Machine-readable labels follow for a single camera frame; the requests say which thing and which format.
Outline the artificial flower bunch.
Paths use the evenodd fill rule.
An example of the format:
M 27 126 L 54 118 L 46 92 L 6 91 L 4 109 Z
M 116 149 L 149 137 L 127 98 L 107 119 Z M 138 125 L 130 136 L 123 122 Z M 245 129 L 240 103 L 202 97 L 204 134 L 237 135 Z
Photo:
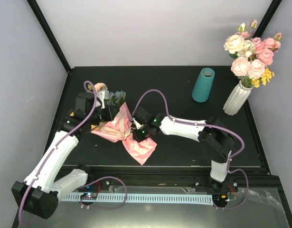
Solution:
M 96 92 L 100 90 L 108 90 L 108 87 L 105 83 L 96 83 L 92 85 L 90 82 L 84 83 L 84 88 L 90 93 L 94 93 L 94 88 Z M 120 107 L 125 102 L 126 93 L 124 91 L 109 92 L 109 98 L 105 100 L 105 107 Z

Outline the pink wrapping paper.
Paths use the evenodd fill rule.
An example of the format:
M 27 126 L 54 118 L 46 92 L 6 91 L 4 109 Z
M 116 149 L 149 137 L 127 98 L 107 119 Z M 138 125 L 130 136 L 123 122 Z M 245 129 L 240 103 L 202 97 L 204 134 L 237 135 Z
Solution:
M 127 107 L 126 103 L 123 103 L 119 109 L 119 112 L 127 114 L 129 120 L 131 121 L 131 114 Z M 108 122 L 100 123 L 98 127 L 94 127 L 91 130 L 91 133 L 98 135 L 97 131 L 99 131 L 105 124 Z M 133 139 L 132 134 L 132 127 L 131 127 L 131 133 L 130 135 L 121 141 L 125 150 L 128 152 L 128 154 L 135 159 L 140 165 L 144 165 L 145 162 L 149 159 L 149 157 L 152 155 L 152 153 L 156 149 L 156 142 L 152 140 L 151 138 L 147 138 L 146 140 L 142 142 L 137 142 Z

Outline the cream ribbon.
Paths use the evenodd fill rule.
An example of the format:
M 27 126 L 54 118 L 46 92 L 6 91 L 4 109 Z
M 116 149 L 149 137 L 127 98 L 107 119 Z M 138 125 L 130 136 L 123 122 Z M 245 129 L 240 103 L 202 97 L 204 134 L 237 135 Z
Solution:
M 105 124 L 97 134 L 113 143 L 126 139 L 131 133 L 131 122 L 125 113 L 119 112 L 113 121 Z

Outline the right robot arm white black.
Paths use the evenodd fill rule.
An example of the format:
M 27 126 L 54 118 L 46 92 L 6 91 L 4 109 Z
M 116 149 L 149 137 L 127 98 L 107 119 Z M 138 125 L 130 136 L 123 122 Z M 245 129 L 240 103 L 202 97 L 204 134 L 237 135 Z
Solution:
M 218 119 L 176 119 L 164 113 L 153 115 L 140 107 L 132 114 L 132 124 L 133 139 L 138 142 L 163 134 L 180 136 L 200 143 L 201 151 L 211 159 L 211 171 L 208 180 L 197 180 L 196 183 L 203 191 L 218 192 L 227 186 L 227 168 L 235 139 L 223 130 L 207 126 L 218 124 L 220 127 L 221 122 Z

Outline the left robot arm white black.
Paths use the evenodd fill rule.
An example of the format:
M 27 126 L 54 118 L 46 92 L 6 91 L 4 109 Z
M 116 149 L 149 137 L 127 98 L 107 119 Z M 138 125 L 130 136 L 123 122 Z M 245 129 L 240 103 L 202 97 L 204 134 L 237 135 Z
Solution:
M 53 215 L 61 199 L 79 187 L 86 190 L 95 186 L 95 176 L 85 169 L 73 169 L 58 181 L 56 176 L 70 152 L 78 145 L 82 136 L 108 117 L 106 101 L 109 91 L 101 89 L 97 94 L 80 93 L 71 115 L 58 127 L 54 139 L 37 164 L 23 182 L 15 182 L 11 188 L 20 211 L 27 211 L 40 218 Z

